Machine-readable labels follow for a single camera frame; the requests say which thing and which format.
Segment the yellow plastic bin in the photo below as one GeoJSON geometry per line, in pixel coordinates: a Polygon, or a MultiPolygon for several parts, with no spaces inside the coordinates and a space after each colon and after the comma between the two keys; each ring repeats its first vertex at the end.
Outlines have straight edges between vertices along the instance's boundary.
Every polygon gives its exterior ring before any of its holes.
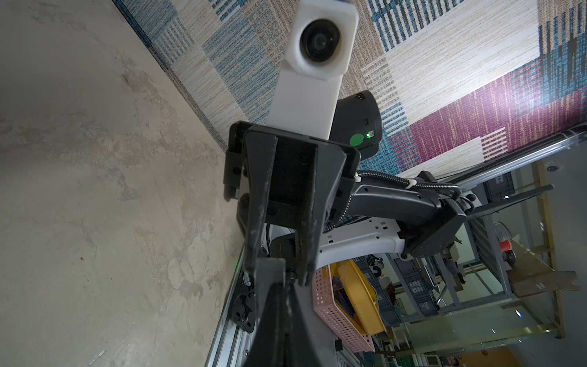
{"type": "Polygon", "coordinates": [[[384,333],[386,328],[379,313],[377,295],[357,264],[353,260],[340,261],[331,264],[330,270],[342,282],[354,310],[353,320],[362,333],[369,336],[384,333]]]}

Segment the aluminium front rail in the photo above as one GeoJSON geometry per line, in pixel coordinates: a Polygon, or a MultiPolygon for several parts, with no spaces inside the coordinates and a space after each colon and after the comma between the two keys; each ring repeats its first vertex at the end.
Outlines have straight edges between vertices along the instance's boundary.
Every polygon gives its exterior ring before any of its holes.
{"type": "Polygon", "coordinates": [[[232,283],[226,294],[223,311],[212,340],[205,367],[240,367],[243,366],[254,339],[254,333],[247,333],[230,316],[232,297],[241,280],[243,252],[240,253],[235,266],[232,283]]]}

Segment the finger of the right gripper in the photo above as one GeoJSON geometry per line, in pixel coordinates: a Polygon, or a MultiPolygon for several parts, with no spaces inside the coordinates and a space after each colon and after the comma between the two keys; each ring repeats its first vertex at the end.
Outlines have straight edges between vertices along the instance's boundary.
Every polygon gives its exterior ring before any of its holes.
{"type": "Polygon", "coordinates": [[[338,145],[318,145],[310,159],[303,194],[301,220],[296,231],[297,276],[300,286],[310,284],[316,270],[319,238],[339,185],[346,154],[338,145]]]}
{"type": "Polygon", "coordinates": [[[249,214],[243,269],[246,273],[253,274],[258,258],[261,231],[267,215],[278,139],[275,135],[253,131],[246,135],[245,143],[249,173],[249,214]]]}

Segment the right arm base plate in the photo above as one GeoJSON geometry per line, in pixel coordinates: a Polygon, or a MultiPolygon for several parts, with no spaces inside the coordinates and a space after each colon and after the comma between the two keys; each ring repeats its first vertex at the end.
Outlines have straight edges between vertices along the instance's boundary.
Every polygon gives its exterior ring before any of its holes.
{"type": "Polygon", "coordinates": [[[229,318],[246,333],[255,330],[256,293],[253,280],[243,271],[238,273],[234,291],[230,297],[229,318]]]}

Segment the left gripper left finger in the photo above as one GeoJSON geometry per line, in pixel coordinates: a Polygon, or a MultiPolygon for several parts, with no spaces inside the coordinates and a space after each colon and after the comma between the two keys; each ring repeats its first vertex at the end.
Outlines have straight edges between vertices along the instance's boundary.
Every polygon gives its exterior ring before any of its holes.
{"type": "Polygon", "coordinates": [[[272,284],[244,367],[284,366],[285,301],[284,285],[272,284]]]}

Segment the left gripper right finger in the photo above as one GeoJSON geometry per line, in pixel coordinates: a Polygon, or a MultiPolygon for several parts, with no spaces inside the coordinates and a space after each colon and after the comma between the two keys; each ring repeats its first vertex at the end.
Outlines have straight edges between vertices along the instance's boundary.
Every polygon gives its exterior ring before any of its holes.
{"type": "Polygon", "coordinates": [[[310,334],[293,284],[286,293],[286,366],[319,367],[321,363],[310,334]]]}

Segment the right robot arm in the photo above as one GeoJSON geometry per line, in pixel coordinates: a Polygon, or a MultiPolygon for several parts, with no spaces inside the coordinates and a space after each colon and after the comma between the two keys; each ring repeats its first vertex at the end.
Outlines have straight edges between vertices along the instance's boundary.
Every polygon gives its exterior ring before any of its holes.
{"type": "Polygon", "coordinates": [[[224,196],[238,200],[247,274],[255,273],[269,225],[293,229],[293,272],[304,285],[316,269],[367,253],[357,243],[324,246],[346,216],[394,221],[393,236],[416,258],[449,247],[468,216],[461,189],[427,172],[407,179],[360,169],[382,135],[381,113],[367,90],[337,102],[326,140],[250,122],[231,126],[224,196]]]}

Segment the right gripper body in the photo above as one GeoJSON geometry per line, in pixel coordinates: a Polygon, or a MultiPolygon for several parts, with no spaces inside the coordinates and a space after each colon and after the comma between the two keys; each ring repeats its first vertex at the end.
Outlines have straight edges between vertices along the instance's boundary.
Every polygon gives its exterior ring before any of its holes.
{"type": "Polygon", "coordinates": [[[236,122],[229,130],[226,200],[249,194],[245,218],[299,229],[340,220],[361,155],[346,143],[236,122]]]}

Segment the pink plastic basket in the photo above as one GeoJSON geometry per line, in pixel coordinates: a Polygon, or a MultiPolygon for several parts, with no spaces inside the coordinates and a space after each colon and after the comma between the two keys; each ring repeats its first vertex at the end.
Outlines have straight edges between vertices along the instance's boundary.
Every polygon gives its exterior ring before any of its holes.
{"type": "Polygon", "coordinates": [[[353,353],[375,352],[372,338],[355,321],[351,321],[336,304],[332,285],[331,266],[316,270],[313,276],[311,298],[313,310],[336,334],[342,344],[353,353]]]}

